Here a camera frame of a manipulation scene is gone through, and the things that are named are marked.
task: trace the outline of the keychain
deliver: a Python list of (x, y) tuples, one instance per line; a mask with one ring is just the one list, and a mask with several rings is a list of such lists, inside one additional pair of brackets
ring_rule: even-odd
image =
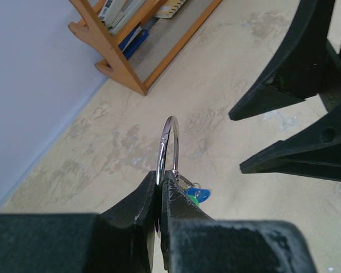
[(167, 155), (167, 146), (169, 135), (171, 129), (173, 128), (173, 135), (174, 135), (174, 154), (173, 154), (173, 168), (172, 172), (174, 177), (178, 182), (178, 186), (184, 191), (184, 193), (190, 198), (197, 206), (200, 203), (206, 201), (210, 195), (211, 190), (209, 189), (202, 189), (201, 185), (198, 183), (192, 183), (183, 175), (178, 172), (178, 155), (179, 155), (179, 131), (178, 131), (178, 120), (176, 117), (171, 116), (167, 119), (161, 141), (160, 141), (160, 149), (158, 155), (158, 165), (156, 171), (156, 185), (159, 187), (160, 183), (164, 179), (164, 172), (165, 172), (165, 158)]

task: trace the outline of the blue book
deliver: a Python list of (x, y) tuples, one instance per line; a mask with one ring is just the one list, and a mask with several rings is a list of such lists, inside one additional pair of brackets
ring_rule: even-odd
[(129, 59), (131, 55), (140, 47), (140, 45), (148, 37), (148, 31), (142, 30), (137, 37), (128, 45), (128, 47), (123, 51), (126, 59)]
[(135, 27), (130, 33), (124, 38), (124, 40), (121, 41), (119, 44), (119, 48), (121, 51), (124, 51), (130, 43), (137, 37), (137, 35), (140, 33), (142, 28), (140, 26)]

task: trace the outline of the white wall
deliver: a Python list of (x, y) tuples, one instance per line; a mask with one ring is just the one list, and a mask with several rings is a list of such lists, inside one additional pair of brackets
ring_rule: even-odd
[(0, 204), (105, 79), (67, 28), (79, 18), (65, 0), (0, 1)]

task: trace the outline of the floor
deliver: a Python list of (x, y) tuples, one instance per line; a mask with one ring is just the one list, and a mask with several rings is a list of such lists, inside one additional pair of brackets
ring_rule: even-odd
[[(155, 169), (160, 133), (180, 123), (180, 171), (212, 190), (216, 219), (296, 224), (319, 272), (341, 272), (341, 183), (276, 173), (242, 175), (239, 163), (326, 112), (318, 97), (233, 122), (227, 113), (283, 40), (298, 0), (223, 0), (146, 97), (109, 80), (1, 212), (103, 212)], [(330, 39), (341, 43), (341, 0)], [(159, 241), (154, 272), (163, 272)]]

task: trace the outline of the wooden bookshelf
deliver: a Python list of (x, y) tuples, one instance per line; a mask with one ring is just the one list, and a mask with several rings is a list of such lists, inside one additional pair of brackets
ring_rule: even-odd
[(150, 86), (198, 30), (221, 0), (187, 0), (171, 19), (159, 19), (149, 37), (126, 60), (120, 42), (138, 25), (145, 25), (167, 0), (146, 0), (132, 18), (112, 36), (98, 19), (105, 0), (91, 7), (88, 0), (70, 0), (82, 19), (69, 29), (92, 46), (103, 60), (95, 64), (107, 77), (146, 95)]

